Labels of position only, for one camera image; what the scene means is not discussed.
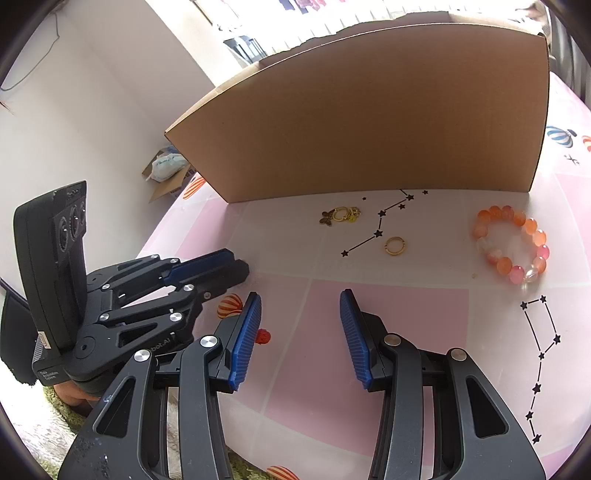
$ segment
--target cable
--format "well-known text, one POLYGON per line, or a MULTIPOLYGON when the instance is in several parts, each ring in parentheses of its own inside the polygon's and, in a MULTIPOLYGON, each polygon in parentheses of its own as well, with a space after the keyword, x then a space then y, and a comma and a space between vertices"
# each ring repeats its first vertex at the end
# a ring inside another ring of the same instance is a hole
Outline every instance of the cable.
POLYGON ((56 39, 53 41, 53 43, 51 44, 51 47, 49 47, 49 50, 47 50, 47 53, 45 55, 43 55, 41 57, 41 60, 39 60, 35 66, 29 71, 29 73, 27 73, 22 79, 20 79, 18 82, 16 82, 14 85, 12 85, 10 88, 2 88, 0 86, 0 90, 3 92, 9 92, 10 90, 12 90, 14 87, 17 87, 18 85, 20 85, 31 73, 33 73, 35 71, 35 69, 39 66, 39 64, 45 60, 45 57, 47 57, 49 55, 49 52, 51 51, 51 49, 53 48, 53 45, 56 44, 56 41, 58 41, 60 39, 60 31, 57 27, 57 12, 53 14, 56 18, 56 39))

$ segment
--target silver bolt head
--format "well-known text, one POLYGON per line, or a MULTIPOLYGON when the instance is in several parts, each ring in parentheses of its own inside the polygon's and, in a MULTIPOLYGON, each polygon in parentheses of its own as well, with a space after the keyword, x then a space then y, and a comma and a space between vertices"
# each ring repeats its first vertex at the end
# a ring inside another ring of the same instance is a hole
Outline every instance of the silver bolt head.
POLYGON ((398 335, 389 333, 384 337, 384 343, 389 346, 398 346, 402 343, 402 339, 398 335))
POLYGON ((468 358, 468 354, 461 348, 454 348, 451 351, 450 355, 454 360, 457 360, 458 362, 463 362, 466 358, 468 358))
POLYGON ((215 338, 213 335, 206 335, 205 337, 201 338, 199 343, 201 343, 201 346, 204 346, 205 348, 211 348, 216 346, 217 338, 215 338))
POLYGON ((150 358, 149 350, 138 350, 134 353, 134 360, 136 362, 145 362, 148 358, 150 358))

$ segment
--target plastic bag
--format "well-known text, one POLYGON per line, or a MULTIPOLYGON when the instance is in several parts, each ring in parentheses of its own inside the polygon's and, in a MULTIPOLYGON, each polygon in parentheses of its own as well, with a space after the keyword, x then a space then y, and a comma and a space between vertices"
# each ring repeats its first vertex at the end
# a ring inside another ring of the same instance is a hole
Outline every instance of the plastic bag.
POLYGON ((189 162, 180 153, 161 155, 152 162, 152 173, 148 178, 156 181, 168 180, 188 164, 189 162))

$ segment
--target orange bead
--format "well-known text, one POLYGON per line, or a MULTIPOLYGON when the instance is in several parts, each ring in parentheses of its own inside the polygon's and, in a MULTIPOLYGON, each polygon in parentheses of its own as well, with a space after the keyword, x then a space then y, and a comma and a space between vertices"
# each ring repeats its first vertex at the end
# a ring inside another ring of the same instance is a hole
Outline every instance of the orange bead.
POLYGON ((513 211, 512 207, 510 207, 509 205, 505 205, 503 207, 503 209, 501 210, 501 212, 502 212, 503 220, 509 220, 509 221, 513 220, 513 216, 515 215, 515 212, 513 211))
POLYGON ((496 270, 501 275, 508 275, 512 268, 513 268, 513 262, 508 257, 502 257, 496 263, 496 270))
POLYGON ((536 230, 531 237, 534 241, 534 245, 537 247, 541 247, 546 243, 546 234, 543 230, 536 230))
POLYGON ((523 212, 515 212, 513 215, 513 223, 517 226, 523 226, 525 223, 525 214, 523 212))
POLYGON ((546 260, 543 257, 535 257, 531 264, 538 269, 538 273, 543 273, 546 270, 546 260))
POLYGON ((485 225, 491 222, 491 213, 488 210, 481 210, 480 212, 478 212, 478 215, 476 215, 476 217, 478 218, 478 221, 480 223, 484 223, 485 225))
POLYGON ((488 234, 488 227, 484 223, 477 223, 474 226, 474 230, 472 230, 472 236, 476 239, 479 239, 481 236, 486 236, 488 234))
POLYGON ((535 229, 538 228, 538 222, 536 222, 533 218, 528 218, 523 224, 523 228, 525 228, 525 231, 529 235, 533 235, 535 229))
POLYGON ((503 211, 497 205, 493 205, 488 211, 491 213, 493 220, 501 220, 503 218, 503 211))

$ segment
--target cardboard panel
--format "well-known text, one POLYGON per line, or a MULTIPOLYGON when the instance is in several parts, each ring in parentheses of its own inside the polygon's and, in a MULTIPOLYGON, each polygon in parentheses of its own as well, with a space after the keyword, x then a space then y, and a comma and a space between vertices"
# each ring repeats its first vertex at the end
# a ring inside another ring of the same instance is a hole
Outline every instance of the cardboard panel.
POLYGON ((548 104, 545 39, 470 24, 312 48, 199 102, 168 139, 228 202, 354 190, 527 192, 548 104))

